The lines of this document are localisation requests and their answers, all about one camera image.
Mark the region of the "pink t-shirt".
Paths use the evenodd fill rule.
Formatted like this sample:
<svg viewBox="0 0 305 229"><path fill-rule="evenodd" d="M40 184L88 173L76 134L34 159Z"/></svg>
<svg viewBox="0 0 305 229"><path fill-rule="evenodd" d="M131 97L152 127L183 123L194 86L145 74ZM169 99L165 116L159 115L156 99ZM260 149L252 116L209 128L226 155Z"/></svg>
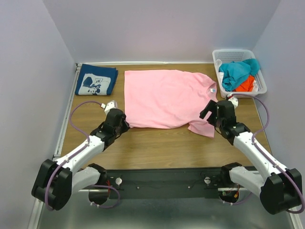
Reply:
<svg viewBox="0 0 305 229"><path fill-rule="evenodd" d="M126 120L131 128L174 129L188 125L191 132L214 138L214 127L199 116L210 100L216 100L216 92L216 82L203 73L126 71Z"/></svg>

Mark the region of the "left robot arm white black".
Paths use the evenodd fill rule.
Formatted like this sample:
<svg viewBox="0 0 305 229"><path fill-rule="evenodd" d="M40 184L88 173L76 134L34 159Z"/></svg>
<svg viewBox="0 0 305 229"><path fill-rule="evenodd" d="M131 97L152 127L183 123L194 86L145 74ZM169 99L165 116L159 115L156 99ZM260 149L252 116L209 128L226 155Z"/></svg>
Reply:
<svg viewBox="0 0 305 229"><path fill-rule="evenodd" d="M78 147L55 161L47 159L41 164L31 191L32 196L44 202L47 209L60 210L72 194L85 187L109 190L107 172L103 167L97 164L90 164L86 168L82 166L105 151L128 130L125 113L120 109L110 109L105 121Z"/></svg>

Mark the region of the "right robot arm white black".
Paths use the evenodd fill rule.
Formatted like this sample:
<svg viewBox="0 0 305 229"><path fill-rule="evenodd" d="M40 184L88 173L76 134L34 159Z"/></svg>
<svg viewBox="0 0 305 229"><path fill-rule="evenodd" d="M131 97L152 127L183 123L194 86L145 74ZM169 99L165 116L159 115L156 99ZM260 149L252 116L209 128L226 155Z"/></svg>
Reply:
<svg viewBox="0 0 305 229"><path fill-rule="evenodd" d="M210 100L200 112L200 118L206 118L209 124L219 129L221 136L240 150L258 171L254 174L238 163L231 163L222 167L223 180L239 184L259 197L265 210L272 215L282 211L304 212L301 173L275 159L257 141L256 134L237 121L237 105L235 94L231 94L219 102Z"/></svg>

